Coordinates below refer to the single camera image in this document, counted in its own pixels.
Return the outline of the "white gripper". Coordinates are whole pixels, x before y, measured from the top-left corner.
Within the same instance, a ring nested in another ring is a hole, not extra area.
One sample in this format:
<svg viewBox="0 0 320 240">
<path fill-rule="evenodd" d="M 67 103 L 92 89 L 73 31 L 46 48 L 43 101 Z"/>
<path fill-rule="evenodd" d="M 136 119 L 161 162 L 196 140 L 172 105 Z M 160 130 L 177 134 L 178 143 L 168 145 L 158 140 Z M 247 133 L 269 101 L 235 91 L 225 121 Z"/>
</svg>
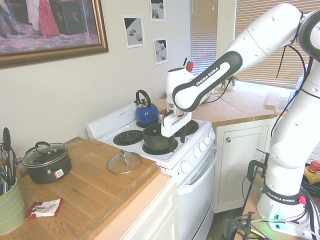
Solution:
<svg viewBox="0 0 320 240">
<path fill-rule="evenodd" d="M 163 118 L 161 123 L 161 135 L 168 138 L 168 147 L 170 152 L 175 150 L 175 134 L 177 131 L 180 132 L 180 142 L 185 143 L 187 135 L 186 124 L 191 120 L 192 113 L 186 112 L 182 116 L 170 114 Z"/>
</svg>

